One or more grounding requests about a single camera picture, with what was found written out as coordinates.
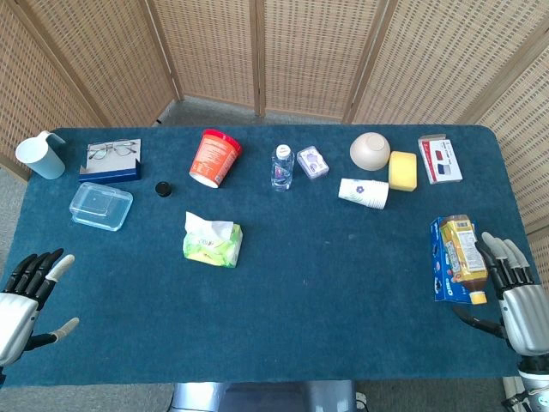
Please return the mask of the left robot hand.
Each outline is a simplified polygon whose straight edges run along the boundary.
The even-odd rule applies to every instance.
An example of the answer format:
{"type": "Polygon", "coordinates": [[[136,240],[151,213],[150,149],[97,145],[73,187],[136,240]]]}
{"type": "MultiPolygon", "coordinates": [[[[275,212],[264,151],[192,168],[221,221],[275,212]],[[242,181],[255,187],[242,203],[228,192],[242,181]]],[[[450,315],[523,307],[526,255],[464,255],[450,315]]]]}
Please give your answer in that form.
{"type": "Polygon", "coordinates": [[[20,261],[1,290],[1,367],[14,364],[27,351],[63,340],[80,323],[72,318],[52,332],[35,335],[45,303],[75,256],[63,249],[31,254],[20,261]]]}

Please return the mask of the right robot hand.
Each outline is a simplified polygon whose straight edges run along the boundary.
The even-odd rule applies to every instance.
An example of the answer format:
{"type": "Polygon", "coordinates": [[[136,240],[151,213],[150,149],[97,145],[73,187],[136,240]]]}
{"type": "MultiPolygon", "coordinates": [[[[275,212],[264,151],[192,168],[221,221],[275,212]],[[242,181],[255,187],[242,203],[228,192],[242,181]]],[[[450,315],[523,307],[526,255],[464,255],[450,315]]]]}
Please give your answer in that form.
{"type": "Polygon", "coordinates": [[[483,257],[498,299],[502,323],[477,318],[453,306],[454,314],[477,330],[504,339],[521,356],[548,354],[548,295],[534,281],[528,260],[510,239],[488,232],[475,247],[483,257]]]}

